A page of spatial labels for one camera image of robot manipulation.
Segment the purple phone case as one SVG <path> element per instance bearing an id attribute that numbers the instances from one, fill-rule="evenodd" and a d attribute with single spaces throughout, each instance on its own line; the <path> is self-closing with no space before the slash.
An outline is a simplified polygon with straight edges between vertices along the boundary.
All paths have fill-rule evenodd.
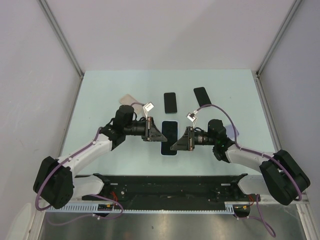
<path id="1" fill-rule="evenodd" d="M 226 129 L 226 135 L 231 140 L 235 140 L 235 137 L 238 137 L 240 135 L 239 131 L 237 129 L 234 130 L 233 126 L 231 124 L 225 126 Z"/>

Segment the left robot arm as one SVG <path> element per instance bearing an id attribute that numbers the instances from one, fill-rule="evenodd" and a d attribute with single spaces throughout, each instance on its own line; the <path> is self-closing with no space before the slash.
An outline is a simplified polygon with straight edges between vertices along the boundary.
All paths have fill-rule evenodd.
<path id="1" fill-rule="evenodd" d="M 115 116 L 103 127 L 99 127 L 94 138 L 80 149 L 53 158 L 46 157 L 38 170 L 33 191 L 37 194 L 35 208 L 44 211 L 50 207 L 60 209 L 71 199 L 95 195 L 100 200 L 110 196 L 111 188 L 99 174 L 75 179 L 76 175 L 100 156 L 113 151 L 127 136 L 140 136 L 144 142 L 166 142 L 167 138 L 148 116 L 154 108 L 152 102 L 142 105 L 145 116 L 135 119 L 132 104 L 121 105 Z"/>

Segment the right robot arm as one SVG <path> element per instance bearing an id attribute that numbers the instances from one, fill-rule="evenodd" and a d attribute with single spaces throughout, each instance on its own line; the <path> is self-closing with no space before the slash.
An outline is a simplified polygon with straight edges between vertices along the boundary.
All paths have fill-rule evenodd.
<path id="1" fill-rule="evenodd" d="M 192 126 L 170 148 L 174 151 L 193 151 L 195 146 L 212 146 L 218 161 L 238 164 L 259 172 L 257 178 L 243 177 L 230 188 L 231 196 L 242 201 L 250 194 L 269 195 L 278 203 L 289 205 L 301 201 L 302 193 L 311 182 L 293 157 L 285 150 L 276 153 L 260 153 L 240 147 L 227 136 L 227 130 L 219 119 L 208 122 L 207 131 Z"/>

